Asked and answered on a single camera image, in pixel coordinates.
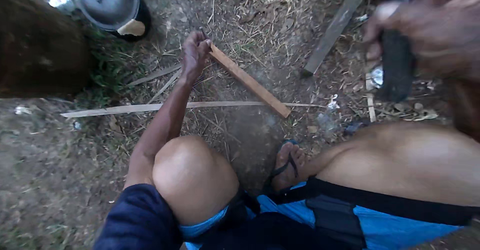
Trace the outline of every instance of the person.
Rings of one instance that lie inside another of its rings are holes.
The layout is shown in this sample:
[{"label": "person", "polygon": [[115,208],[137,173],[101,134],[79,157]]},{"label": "person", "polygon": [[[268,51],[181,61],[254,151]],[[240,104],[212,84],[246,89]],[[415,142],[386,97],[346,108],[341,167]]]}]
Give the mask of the person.
[{"label": "person", "polygon": [[210,40],[192,32],[182,74],[131,155],[125,188],[94,249],[402,249],[467,226],[480,213],[478,0],[386,3],[367,24],[411,40],[420,67],[451,84],[458,129],[421,123],[362,129],[308,161],[285,141],[265,193],[249,197],[225,158],[179,137]]}]

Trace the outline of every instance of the wooden stick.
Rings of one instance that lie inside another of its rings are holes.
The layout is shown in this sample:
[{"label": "wooden stick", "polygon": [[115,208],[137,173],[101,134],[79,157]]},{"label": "wooden stick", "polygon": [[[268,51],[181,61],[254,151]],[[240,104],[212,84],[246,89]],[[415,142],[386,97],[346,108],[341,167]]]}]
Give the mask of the wooden stick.
[{"label": "wooden stick", "polygon": [[373,123],[377,120],[377,116],[375,115],[374,94],[367,94],[367,105],[370,122]]},{"label": "wooden stick", "polygon": [[234,137],[233,135],[231,135],[230,133],[228,133],[225,129],[223,129],[221,126],[217,125],[214,121],[210,120],[209,118],[207,118],[207,116],[201,114],[201,113],[198,113],[198,115],[200,115],[201,117],[203,117],[205,120],[209,121],[211,124],[213,124],[214,126],[216,126],[218,129],[222,130],[225,135],[233,138],[236,142],[238,142],[239,144],[241,144],[241,142],[236,138]]},{"label": "wooden stick", "polygon": [[[215,107],[215,106],[263,106],[262,102],[249,102],[249,101],[233,101],[233,102],[189,102],[187,108],[195,107]],[[284,103],[285,106],[304,106],[304,107],[324,107],[313,104],[297,104],[297,103]],[[130,112],[142,112],[142,111],[156,111],[162,107],[162,104],[149,104],[149,105],[130,105],[130,106],[114,106],[99,109],[89,109],[81,111],[73,111],[62,113],[63,117],[78,118],[99,116],[108,114],[130,113]]]},{"label": "wooden stick", "polygon": [[152,103],[153,100],[155,100],[157,97],[159,97],[159,95],[161,95],[163,93],[163,91],[165,91],[179,76],[180,74],[182,73],[181,70],[178,70],[177,73],[175,73],[166,83],[165,85],[153,96],[153,98],[148,101],[147,104],[150,104]]},{"label": "wooden stick", "polygon": [[335,14],[327,31],[318,43],[318,46],[311,53],[308,63],[305,66],[306,71],[303,71],[304,75],[311,76],[316,73],[362,1],[363,0],[345,0],[343,2],[343,5]]},{"label": "wooden stick", "polygon": [[151,80],[153,80],[154,78],[158,78],[158,77],[160,77],[160,76],[167,75],[167,74],[169,74],[169,73],[171,73],[171,72],[173,72],[173,71],[175,71],[175,70],[177,70],[177,69],[179,69],[179,68],[181,68],[181,67],[182,67],[182,64],[176,64],[176,65],[171,66],[171,67],[166,68],[166,69],[160,69],[160,70],[155,71],[155,72],[153,72],[152,74],[150,74],[150,75],[148,75],[148,76],[146,76],[146,77],[144,77],[144,78],[141,78],[141,79],[139,79],[139,80],[130,82],[129,84],[127,84],[127,86],[134,86],[134,85],[137,85],[137,84],[141,84],[141,83],[143,83],[143,82],[145,82],[145,81],[151,81]]},{"label": "wooden stick", "polygon": [[272,107],[272,109],[278,112],[282,117],[287,118],[291,112],[282,102],[276,99],[267,89],[263,88],[254,78],[252,78],[247,72],[243,71],[234,61],[226,56],[215,45],[211,45],[212,52],[210,55],[217,61],[223,69],[228,71],[230,75],[234,76],[237,80],[241,81],[244,86],[251,92],[255,93],[265,104]]}]

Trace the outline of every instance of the blue shorts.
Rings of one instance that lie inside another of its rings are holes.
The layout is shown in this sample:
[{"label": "blue shorts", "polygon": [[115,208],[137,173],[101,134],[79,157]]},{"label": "blue shorts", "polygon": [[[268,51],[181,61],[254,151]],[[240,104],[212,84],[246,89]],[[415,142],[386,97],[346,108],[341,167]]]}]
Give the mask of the blue shorts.
[{"label": "blue shorts", "polygon": [[[305,185],[306,182],[302,182],[292,189],[301,188]],[[276,204],[268,196],[261,195],[257,197],[257,201],[260,204],[261,213],[281,213],[290,219],[309,225],[312,229],[319,224],[318,217],[315,216],[314,210],[307,206],[306,200]],[[179,229],[183,238],[195,238],[206,232],[225,217],[227,209],[228,208],[221,210],[212,218],[195,226],[180,226]],[[254,218],[255,215],[251,211],[249,212],[249,216]],[[429,223],[393,216],[358,205],[353,206],[353,214],[359,221],[366,249],[372,250],[408,248],[426,241],[431,241],[462,228],[461,226]],[[187,243],[189,250],[196,250],[200,247],[201,244]]]}]

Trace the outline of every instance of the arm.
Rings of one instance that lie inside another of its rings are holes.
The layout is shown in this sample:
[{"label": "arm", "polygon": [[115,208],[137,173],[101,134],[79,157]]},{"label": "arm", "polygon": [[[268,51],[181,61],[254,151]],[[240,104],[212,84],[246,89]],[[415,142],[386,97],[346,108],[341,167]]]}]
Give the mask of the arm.
[{"label": "arm", "polygon": [[183,117],[192,86],[204,69],[211,41],[201,32],[192,32],[183,43],[182,74],[140,137],[133,150],[124,189],[135,184],[153,185],[152,170],[155,155],[171,139],[180,135]]}]

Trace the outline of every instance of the black pot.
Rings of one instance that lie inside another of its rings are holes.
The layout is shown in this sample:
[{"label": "black pot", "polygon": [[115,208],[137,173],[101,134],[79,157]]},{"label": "black pot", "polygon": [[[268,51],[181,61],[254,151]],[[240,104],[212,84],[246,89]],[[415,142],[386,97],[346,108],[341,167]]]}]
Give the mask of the black pot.
[{"label": "black pot", "polygon": [[142,39],[151,27],[144,0],[78,0],[78,5],[93,24],[127,41]]}]

